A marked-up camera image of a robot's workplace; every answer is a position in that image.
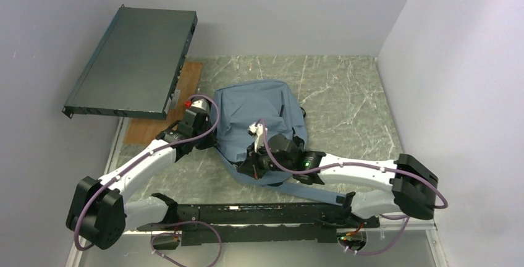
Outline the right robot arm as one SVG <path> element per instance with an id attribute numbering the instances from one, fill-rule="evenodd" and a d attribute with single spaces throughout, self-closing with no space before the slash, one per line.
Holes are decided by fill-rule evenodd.
<path id="1" fill-rule="evenodd" d="M 399 154 L 394 160 L 367 161 L 341 158 L 322 151 L 306 150 L 298 137 L 282 134 L 265 145 L 260 136 L 247 148 L 247 157 L 235 170 L 254 180 L 266 180 L 287 172 L 300 185 L 353 184 L 371 188 L 365 193 L 327 197 L 325 191 L 302 198 L 340 205 L 342 222 L 355 227 L 376 215 L 402 212 L 421 220 L 434 217 L 438 178 L 414 156 Z"/>

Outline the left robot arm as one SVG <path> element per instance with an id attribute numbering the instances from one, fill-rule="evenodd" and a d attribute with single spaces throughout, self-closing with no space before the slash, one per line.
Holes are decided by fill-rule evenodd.
<path id="1" fill-rule="evenodd" d="M 136 202 L 129 202 L 129 198 L 194 148 L 215 146 L 216 125 L 211 123 L 209 113 L 204 106 L 189 107 L 181 120 L 158 133 L 124 165 L 98 179 L 85 177 L 77 184 L 66 219 L 77 250 L 105 250 L 130 229 L 156 224 L 168 230 L 179 222 L 177 202 L 162 193 Z"/>

